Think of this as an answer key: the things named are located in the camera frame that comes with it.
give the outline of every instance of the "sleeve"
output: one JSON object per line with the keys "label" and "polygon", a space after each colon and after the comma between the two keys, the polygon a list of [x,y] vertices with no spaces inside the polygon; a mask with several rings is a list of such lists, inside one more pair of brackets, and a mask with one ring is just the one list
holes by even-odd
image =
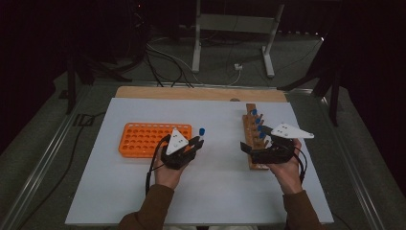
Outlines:
{"label": "sleeve", "polygon": [[152,185],[138,212],[125,215],[120,230],[162,230],[174,190],[163,185]]}
{"label": "sleeve", "polygon": [[326,229],[311,205],[305,190],[294,195],[283,195],[284,210],[287,213],[287,224],[292,230]]}

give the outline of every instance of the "hand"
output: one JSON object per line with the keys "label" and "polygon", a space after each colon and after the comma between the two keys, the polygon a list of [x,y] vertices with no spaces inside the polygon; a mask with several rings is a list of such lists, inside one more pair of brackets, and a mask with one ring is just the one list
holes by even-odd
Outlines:
{"label": "hand", "polygon": [[[295,147],[295,154],[299,156],[302,143],[298,139],[293,139],[293,146]],[[284,194],[296,194],[303,190],[299,178],[299,162],[295,157],[286,163],[267,164],[266,166],[277,177]]]}
{"label": "hand", "polygon": [[[164,164],[164,162],[161,161],[161,152],[162,148],[160,148],[157,152],[157,156],[155,158],[153,166],[154,168],[160,167]],[[187,166],[188,165],[182,167],[180,170],[172,170],[167,166],[162,166],[156,169],[154,171],[155,184],[164,185],[174,190],[179,184],[180,176],[182,175],[183,170],[185,170]]]}

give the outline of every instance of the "table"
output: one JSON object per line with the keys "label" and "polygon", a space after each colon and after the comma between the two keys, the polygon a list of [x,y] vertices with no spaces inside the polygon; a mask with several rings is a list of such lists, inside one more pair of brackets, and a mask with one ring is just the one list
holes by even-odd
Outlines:
{"label": "table", "polygon": [[255,17],[255,16],[238,16],[202,13],[200,10],[200,0],[196,0],[196,24],[195,24],[195,42],[193,51],[192,71],[199,72],[200,65],[200,31],[215,30],[215,31],[231,31],[231,32],[248,32],[269,34],[269,40],[266,46],[262,47],[262,56],[266,69],[266,76],[273,78],[275,76],[272,60],[269,55],[272,43],[281,20],[284,4],[279,4],[276,15],[270,17]]}
{"label": "table", "polygon": [[[269,171],[250,171],[247,156],[239,149],[245,102],[256,103],[271,127],[281,121],[297,126],[281,91],[121,87],[107,110],[65,223],[115,225],[141,206],[150,159],[123,158],[118,153],[128,122],[183,122],[192,125],[193,135],[206,128],[205,145],[182,175],[166,225],[284,222],[282,192],[275,177]],[[309,163],[304,188],[320,221],[333,222],[303,143]]]}

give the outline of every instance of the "orange tray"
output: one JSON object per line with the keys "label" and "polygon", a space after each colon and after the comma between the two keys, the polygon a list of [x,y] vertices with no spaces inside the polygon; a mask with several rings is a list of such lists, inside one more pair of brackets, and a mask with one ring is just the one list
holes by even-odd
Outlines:
{"label": "orange tray", "polygon": [[176,127],[186,138],[191,139],[192,127],[184,124],[127,123],[124,127],[119,152],[123,157],[152,158],[159,141],[172,134]]}

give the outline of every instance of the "blue cap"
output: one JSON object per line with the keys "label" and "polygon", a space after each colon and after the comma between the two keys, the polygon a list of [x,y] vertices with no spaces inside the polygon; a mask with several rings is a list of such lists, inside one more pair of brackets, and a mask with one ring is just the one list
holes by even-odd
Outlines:
{"label": "blue cap", "polygon": [[205,131],[206,131],[206,130],[205,130],[203,127],[201,127],[201,128],[199,129],[199,136],[203,136]]}

